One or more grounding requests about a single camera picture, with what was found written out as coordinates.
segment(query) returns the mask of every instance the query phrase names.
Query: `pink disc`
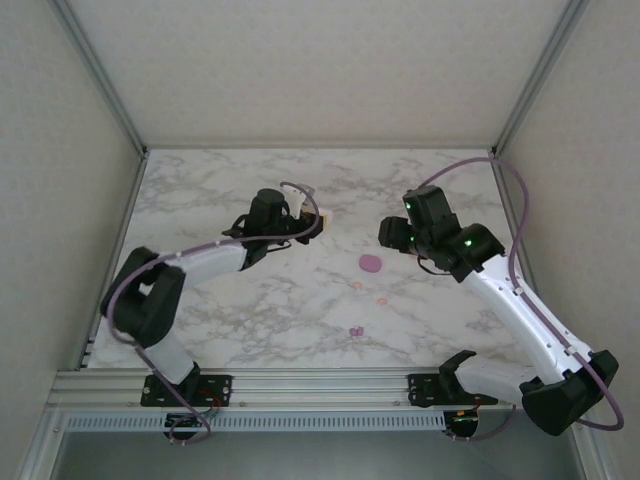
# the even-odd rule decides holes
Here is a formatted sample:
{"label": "pink disc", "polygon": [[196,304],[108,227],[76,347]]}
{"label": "pink disc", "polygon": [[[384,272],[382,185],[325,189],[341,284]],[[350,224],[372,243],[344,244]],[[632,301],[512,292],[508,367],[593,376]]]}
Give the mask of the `pink disc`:
{"label": "pink disc", "polygon": [[362,255],[360,257],[360,268],[365,272],[378,273],[382,268],[382,260],[375,255]]}

